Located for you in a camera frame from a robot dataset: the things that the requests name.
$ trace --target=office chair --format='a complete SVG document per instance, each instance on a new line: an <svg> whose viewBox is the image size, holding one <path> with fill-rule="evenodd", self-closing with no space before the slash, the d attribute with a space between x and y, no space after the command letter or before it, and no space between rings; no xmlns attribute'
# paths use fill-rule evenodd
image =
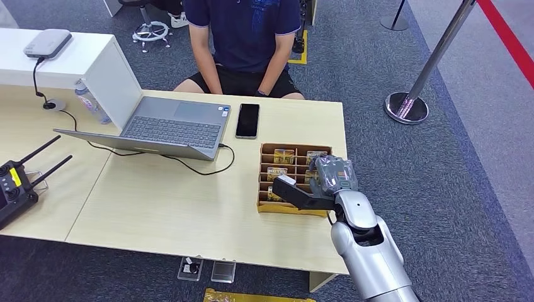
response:
<svg viewBox="0 0 534 302"><path fill-rule="evenodd" d="M148 52L145 48L145 42L163 40L165 42L165 47L171 47L167 39L165 39L167 34L173 34L169 32L167 24L159 21L151 21L149 18L146 5L150 3L150 0L118 0L118 2L124 6L138 6L141 9L141 14L143 15L145 23L133 32L132 38L134 43L139 41L142 42L141 46L143 52Z"/></svg>

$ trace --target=smartphone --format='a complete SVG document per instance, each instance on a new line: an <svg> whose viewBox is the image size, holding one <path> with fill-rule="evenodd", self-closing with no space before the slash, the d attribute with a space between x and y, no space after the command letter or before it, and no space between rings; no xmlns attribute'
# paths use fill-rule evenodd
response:
<svg viewBox="0 0 534 302"><path fill-rule="evenodd" d="M241 104L237 119L237 138L255 139L258 136L258 104Z"/></svg>

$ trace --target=black shorts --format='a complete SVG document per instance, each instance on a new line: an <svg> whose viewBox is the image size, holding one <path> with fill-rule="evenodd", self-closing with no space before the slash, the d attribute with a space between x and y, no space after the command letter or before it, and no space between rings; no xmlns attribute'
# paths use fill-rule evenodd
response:
<svg viewBox="0 0 534 302"><path fill-rule="evenodd" d="M222 93L234 96L254 96L264 76L262 72L233 71L220 65L217 65L217 73L219 74ZM200 72L192 75L189 79L197 83L205 93L210 93L210 89ZM269 97L281 98L294 92L301 94L293 84L293 80L291 80L287 70L284 70L276 81Z"/></svg>

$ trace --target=chrome pole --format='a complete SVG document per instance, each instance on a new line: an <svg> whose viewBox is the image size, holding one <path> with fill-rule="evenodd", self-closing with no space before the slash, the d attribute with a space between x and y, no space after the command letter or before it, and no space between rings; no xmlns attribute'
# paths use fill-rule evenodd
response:
<svg viewBox="0 0 534 302"><path fill-rule="evenodd" d="M399 9L397 10L397 14L395 15L394 18L391 18L389 16L388 17L383 17L380 20L380 24L382 26L384 26L385 28L387 28L388 30L402 31L402 30L408 29L408 21L406 21L402 17L399 18L399 16L401 15L402 7L404 6L404 2L405 1L406 0L402 0L400 2Z"/></svg>
<svg viewBox="0 0 534 302"><path fill-rule="evenodd" d="M424 84L428 80L430 73L436 68L443 57L443 54L447 51L452 40L462 27L463 22L475 7L476 2L477 0L462 1L462 4L447 26L443 36L441 36L440 41L424 65L423 71L419 74L419 77L412 86L410 92L395 92L387 97L384 109L395 121L415 125L427 118L428 107L426 103L419 98L419 94L423 90Z"/></svg>

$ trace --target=gray floor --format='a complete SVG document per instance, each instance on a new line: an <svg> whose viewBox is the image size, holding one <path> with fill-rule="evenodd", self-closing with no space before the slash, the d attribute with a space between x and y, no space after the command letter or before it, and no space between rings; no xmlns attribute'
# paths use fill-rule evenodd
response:
<svg viewBox="0 0 534 302"><path fill-rule="evenodd" d="M154 45L142 54L131 43L130 31L141 22L136 9L123 8L111 19L100 0L4 3L21 28L115 34L145 89L172 89L195 72L184 29L174 31L172 48ZM431 110L427 122L403 126L382 111L386 95L409 89L428 57L409 8L409 31L378 24L396 5L321 1L308 65L290 73L307 98L343 103L361 190L387 221L423 300L534 301L526 260L440 74L422 95ZM346 276L308 294L307 274L299 271L239 265L235 284L210 284L207 274L195 283L175 280L177 257L9 237L0 237L0 246L0 263L7 263L0 270L1 301L200 301L207 286L357 301ZM525 271L518 270L522 264Z"/></svg>
<svg viewBox="0 0 534 302"><path fill-rule="evenodd" d="M534 54L534 2L494 1L527 51ZM459 3L410 0L431 48ZM476 7L439 66L519 245L534 269L534 90L486 16Z"/></svg>
<svg viewBox="0 0 534 302"><path fill-rule="evenodd" d="M18 28L18 24L2 1L0 1L0 28Z"/></svg>

